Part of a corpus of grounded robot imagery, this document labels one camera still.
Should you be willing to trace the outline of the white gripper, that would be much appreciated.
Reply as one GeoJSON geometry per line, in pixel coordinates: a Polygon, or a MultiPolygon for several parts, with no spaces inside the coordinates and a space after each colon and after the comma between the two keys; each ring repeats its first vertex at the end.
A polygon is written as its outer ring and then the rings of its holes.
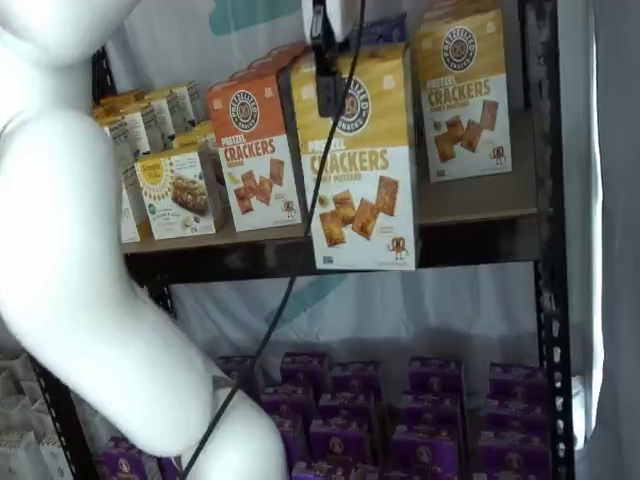
{"type": "Polygon", "coordinates": [[[323,118],[337,114],[344,90],[337,59],[346,51],[345,39],[360,22],[359,11],[359,1],[302,1],[305,38],[314,53],[318,113],[323,118]]]}

